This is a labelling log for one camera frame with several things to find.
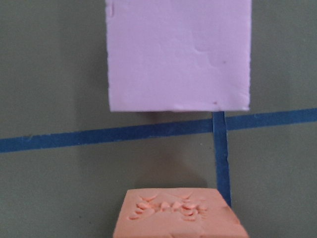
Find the orange foam block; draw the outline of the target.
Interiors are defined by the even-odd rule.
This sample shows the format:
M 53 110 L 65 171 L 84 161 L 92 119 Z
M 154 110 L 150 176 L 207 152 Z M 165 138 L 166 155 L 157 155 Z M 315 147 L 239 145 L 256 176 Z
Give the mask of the orange foam block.
M 115 238 L 247 238 L 217 189 L 142 188 L 127 191 Z

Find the pink foam block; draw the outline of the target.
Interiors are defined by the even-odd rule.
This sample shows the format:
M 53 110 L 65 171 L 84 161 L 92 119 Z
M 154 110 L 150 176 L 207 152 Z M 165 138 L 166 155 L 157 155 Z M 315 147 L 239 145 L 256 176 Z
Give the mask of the pink foam block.
M 247 111 L 250 0 L 108 0 L 113 112 Z

